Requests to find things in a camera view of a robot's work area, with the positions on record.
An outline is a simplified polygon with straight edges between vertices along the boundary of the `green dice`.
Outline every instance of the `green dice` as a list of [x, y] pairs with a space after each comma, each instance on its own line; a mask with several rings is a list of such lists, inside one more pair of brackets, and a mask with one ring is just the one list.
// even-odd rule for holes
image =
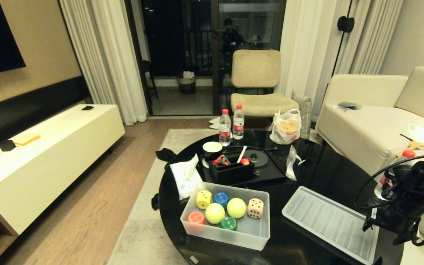
[[223, 218], [222, 221], [220, 222], [220, 227], [227, 229], [227, 230], [233, 230], [236, 231], [237, 230], [237, 220], [235, 220], [235, 218]]

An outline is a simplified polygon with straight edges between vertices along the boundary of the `clear plastic tray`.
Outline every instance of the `clear plastic tray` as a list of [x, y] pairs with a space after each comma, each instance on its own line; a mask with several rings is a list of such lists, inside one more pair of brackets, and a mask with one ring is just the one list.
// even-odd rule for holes
[[[199, 191], [207, 190], [214, 194], [224, 192], [231, 198], [241, 198], [248, 203], [251, 198], [258, 198], [264, 202], [264, 213], [259, 219], [251, 218], [247, 213], [242, 218], [237, 219], [237, 230], [226, 230], [219, 225], [212, 225], [205, 220], [205, 225], [191, 223], [187, 217], [194, 211], [200, 211], [205, 214], [205, 210], [199, 209], [195, 205], [195, 198]], [[181, 215], [181, 222], [188, 235], [194, 235], [210, 240], [220, 241], [232, 245], [239, 245], [253, 250], [263, 250], [264, 246], [271, 236], [270, 217], [269, 217], [269, 193], [264, 191], [248, 190], [246, 188], [236, 188], [214, 183], [197, 183], [194, 192], [190, 196], [187, 205]]]
[[282, 214], [356, 260], [373, 263], [379, 227], [363, 232], [364, 215], [303, 186]]

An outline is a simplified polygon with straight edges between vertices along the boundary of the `water bottle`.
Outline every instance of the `water bottle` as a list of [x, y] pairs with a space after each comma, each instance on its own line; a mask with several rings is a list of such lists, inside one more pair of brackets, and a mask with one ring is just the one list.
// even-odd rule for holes
[[222, 117], [220, 117], [219, 121], [219, 143], [222, 144], [222, 146], [229, 146], [232, 137], [231, 137], [231, 131], [230, 126], [232, 125], [232, 121], [230, 120], [229, 116], [229, 110], [223, 109], [222, 110]]
[[240, 140], [243, 138], [244, 114], [242, 105], [237, 105], [237, 111], [233, 114], [233, 139]]
[[[414, 158], [415, 157], [415, 152], [414, 151], [412, 151], [412, 150], [408, 150], [408, 149], [406, 149], [405, 151], [403, 151], [403, 154], [402, 154], [402, 156], [401, 157], [399, 157], [399, 158], [395, 158], [391, 163], [390, 163], [390, 165], [392, 165], [393, 163], [397, 163], [398, 161], [402, 161], [402, 160], [405, 160], [405, 159], [407, 159], [407, 158]], [[400, 165], [409, 165], [409, 166], [413, 166], [414, 165], [414, 161], [412, 160], [412, 161], [407, 161], [407, 162], [405, 162], [405, 163], [402, 163], [402, 164], [400, 164]], [[393, 168], [390, 168], [389, 170], [388, 170], [388, 172], [389, 172], [389, 176], [393, 176], [394, 175], [394, 173], [393, 173]], [[383, 190], [385, 190], [386, 188], [388, 188], [388, 187], [391, 187], [392, 186], [392, 183], [391, 183], [391, 181], [390, 181], [390, 179], [387, 179], [386, 177], [385, 177], [385, 172], [384, 173], [382, 173], [382, 178], [381, 178], [381, 180], [377, 183], [377, 186], [374, 188], [374, 194], [375, 194], [375, 196], [377, 196], [378, 198], [380, 198], [380, 199], [382, 199], [382, 200], [385, 200], [383, 197], [382, 197], [382, 191]]]

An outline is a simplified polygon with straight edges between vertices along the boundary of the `blue dice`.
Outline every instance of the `blue dice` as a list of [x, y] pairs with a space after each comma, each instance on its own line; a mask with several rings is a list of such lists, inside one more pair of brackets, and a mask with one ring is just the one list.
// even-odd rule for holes
[[227, 203], [229, 202], [229, 197], [227, 194], [223, 192], [219, 192], [214, 196], [213, 201], [218, 203], [219, 205], [222, 205], [224, 209], [227, 209]]

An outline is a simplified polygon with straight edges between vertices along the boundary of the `white plastic bag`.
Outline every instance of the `white plastic bag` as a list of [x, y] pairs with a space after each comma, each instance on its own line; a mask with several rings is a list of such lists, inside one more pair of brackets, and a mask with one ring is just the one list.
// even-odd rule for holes
[[272, 133], [269, 138], [277, 144], [290, 144], [300, 136], [302, 120], [298, 109], [291, 109], [284, 114], [274, 113]]
[[297, 181], [296, 175], [294, 174], [294, 162], [296, 161], [296, 159], [299, 160], [299, 165], [302, 164], [304, 161], [302, 161], [302, 158], [300, 158], [300, 156], [297, 154], [296, 148], [291, 145], [291, 149], [289, 150], [289, 155], [287, 156], [287, 161], [286, 161], [286, 176], [288, 178], [290, 178], [293, 181]]

